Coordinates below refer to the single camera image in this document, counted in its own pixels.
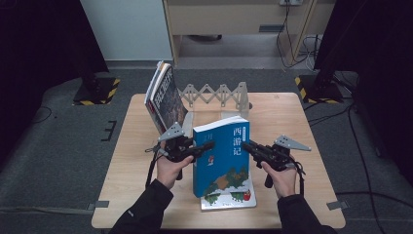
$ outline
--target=gray floor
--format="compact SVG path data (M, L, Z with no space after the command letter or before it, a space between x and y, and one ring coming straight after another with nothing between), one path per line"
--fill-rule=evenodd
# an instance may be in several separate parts
M298 93L294 78L314 73L311 70L313 58L285 68L276 38L272 34L224 35L219 41L185 37L175 67L177 85L182 88L187 83L233 85L247 81L249 92ZM307 45L313 44L314 40L309 39ZM79 212L98 199L131 96L146 91L154 64L138 62L110 66L111 73L119 77L121 83L108 105L71 105L80 79L45 93L44 107L39 109L12 160L0 174L0 208L14 209L13 213L0 213L0 233L99 233L100 230L91 226L91 214L24 213L17 212L16 207ZM337 75L353 83L357 77L352 72ZM345 90L342 93L350 96ZM347 112L320 123L311 121L345 110L351 103L351 99L340 104L311 106L303 103L303 108L308 108L306 115L333 188L336 193L368 191L361 152L372 191L379 194L373 198L383 230L413 233L413 188L398 173L391 159L376 156L360 116L352 110L351 122ZM110 141L102 141L108 137L105 129L112 127L109 121L117 121L115 131ZM354 126L360 152L350 123ZM368 195L358 193L338 195L338 198L350 205L343 210L347 224L338 233L380 233Z

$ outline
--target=wall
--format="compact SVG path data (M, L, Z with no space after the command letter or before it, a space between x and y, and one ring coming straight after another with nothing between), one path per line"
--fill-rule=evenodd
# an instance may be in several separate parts
M105 60L171 60L162 0L81 0Z
M334 9L336 0L318 0L312 13L307 34L323 34Z

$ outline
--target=book stand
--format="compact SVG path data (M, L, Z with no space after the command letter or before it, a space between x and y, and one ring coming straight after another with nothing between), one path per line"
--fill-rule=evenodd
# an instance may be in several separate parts
M205 84L200 90L195 89L194 85L188 84L183 91L179 89L178 91L182 100L186 100L184 104L189 110L182 126L186 136L192 132L194 111L220 111L221 119L235 115L240 115L245 119L248 118L250 103L248 101L246 82L240 82L233 91L225 84L220 85L216 91L209 84ZM233 100L235 106L229 105L227 103L229 100Z

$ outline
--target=hand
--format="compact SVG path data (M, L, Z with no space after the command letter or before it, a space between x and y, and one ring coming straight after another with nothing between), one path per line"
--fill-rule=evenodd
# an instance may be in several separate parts
M295 168L287 168L282 172L277 172L266 162L261 162L261 166L273 179L274 188L279 198L295 194L295 178L297 176Z
M188 166L193 159L194 156L189 156L179 163L173 163L166 157L162 156L157 161L157 180L168 189L173 188L179 172Z

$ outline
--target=blue book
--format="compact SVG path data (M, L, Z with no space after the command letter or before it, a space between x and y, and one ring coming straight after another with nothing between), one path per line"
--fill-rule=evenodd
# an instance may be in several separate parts
M241 116L222 119L193 129L194 146L214 141L193 164L196 197L249 189L249 154L242 149L249 142L249 122Z

